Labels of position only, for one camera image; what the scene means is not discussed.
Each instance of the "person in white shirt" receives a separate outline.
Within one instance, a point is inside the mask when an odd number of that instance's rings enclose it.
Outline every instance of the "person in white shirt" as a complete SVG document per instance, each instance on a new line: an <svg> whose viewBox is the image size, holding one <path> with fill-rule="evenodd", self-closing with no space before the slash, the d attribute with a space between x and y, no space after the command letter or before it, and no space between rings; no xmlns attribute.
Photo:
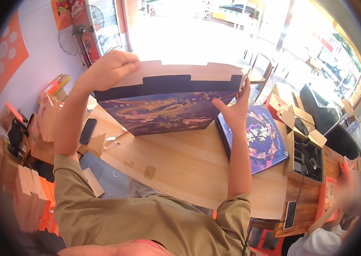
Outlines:
<svg viewBox="0 0 361 256"><path fill-rule="evenodd" d="M311 227L307 230L304 237L299 238L294 242L288 252L287 256L331 256L336 253L344 239L352 232L358 218L355 218L347 231L340 227L340 221L344 215L339 211L337 218L331 225L331 230L327 231L321 227L338 209L336 205L330 208L323 214Z"/></svg>

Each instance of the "person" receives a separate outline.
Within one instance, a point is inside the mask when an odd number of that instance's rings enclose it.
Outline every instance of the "person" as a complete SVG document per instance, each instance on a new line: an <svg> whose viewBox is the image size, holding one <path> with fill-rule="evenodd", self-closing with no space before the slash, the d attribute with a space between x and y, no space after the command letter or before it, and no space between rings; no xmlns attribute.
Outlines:
<svg viewBox="0 0 361 256"><path fill-rule="evenodd" d="M348 235L354 229L358 217L355 218L347 231L343 230L340 226L340 222L344 213L339 210L336 219L331 223L330 230L327 231L321 228L326 221L334 214L338 209L337 205L332 206L327 210L315 223L308 228L304 237L300 237L294 242L287 252L287 256L316 256L326 255L331 256L336 253L342 242L348 237Z"/></svg>
<svg viewBox="0 0 361 256"><path fill-rule="evenodd" d="M58 116L54 216L67 246L58 255L241 255L252 188L246 141L249 79L236 95L237 104L228 107L220 99L212 99L233 132L228 193L216 219L165 194L97 198L82 174L76 149L89 94L114 87L139 69L138 62L137 55L129 52L105 54L76 81Z"/></svg>

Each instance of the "sleeve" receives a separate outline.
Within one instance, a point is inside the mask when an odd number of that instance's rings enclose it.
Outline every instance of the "sleeve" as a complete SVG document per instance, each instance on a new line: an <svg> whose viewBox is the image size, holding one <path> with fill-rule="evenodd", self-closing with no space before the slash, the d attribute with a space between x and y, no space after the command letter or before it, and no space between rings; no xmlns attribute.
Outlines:
<svg viewBox="0 0 361 256"><path fill-rule="evenodd" d="M62 238L68 247L84 244L88 234L80 227L85 227L82 210L86 202L95 198L81 166L72 158L58 154L54 160L55 208L54 216Z"/></svg>
<svg viewBox="0 0 361 256"><path fill-rule="evenodd" d="M249 194L226 199L217 209L216 222L228 236L244 244L250 223Z"/></svg>
<svg viewBox="0 0 361 256"><path fill-rule="evenodd" d="M326 255L333 254L341 246L340 237L322 228L316 229L304 243L303 248L311 253Z"/></svg>

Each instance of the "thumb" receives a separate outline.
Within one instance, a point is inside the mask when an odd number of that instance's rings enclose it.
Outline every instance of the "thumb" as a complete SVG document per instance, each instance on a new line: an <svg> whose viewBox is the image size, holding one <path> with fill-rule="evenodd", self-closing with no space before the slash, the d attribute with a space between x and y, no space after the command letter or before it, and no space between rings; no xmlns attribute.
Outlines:
<svg viewBox="0 0 361 256"><path fill-rule="evenodd" d="M120 68L115 68L114 72L116 74L116 76L119 79L124 78L127 74L131 74L133 72L138 71L141 68L141 64L139 62L132 62L132 63L127 63L125 65L123 65Z"/></svg>
<svg viewBox="0 0 361 256"><path fill-rule="evenodd" d="M227 111L228 109L228 106L226 106L226 104L224 104L223 101L218 98L213 98L212 104L222 113L224 113L224 111Z"/></svg>

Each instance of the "wall fan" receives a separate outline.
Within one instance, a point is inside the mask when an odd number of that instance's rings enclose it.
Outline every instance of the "wall fan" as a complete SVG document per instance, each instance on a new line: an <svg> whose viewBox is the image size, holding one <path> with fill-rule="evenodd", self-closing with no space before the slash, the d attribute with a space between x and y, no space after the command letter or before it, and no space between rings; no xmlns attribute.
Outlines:
<svg viewBox="0 0 361 256"><path fill-rule="evenodd" d="M73 16L68 12L69 18L65 18L63 21L63 23L71 25L58 32L58 43L61 49L70 55L84 54L91 66L92 62L88 53L91 53L92 48L96 49L95 45L91 45L91 39L93 38L93 43L96 44L102 36L103 14L93 5L86 5L81 9L81 13L72 12Z"/></svg>

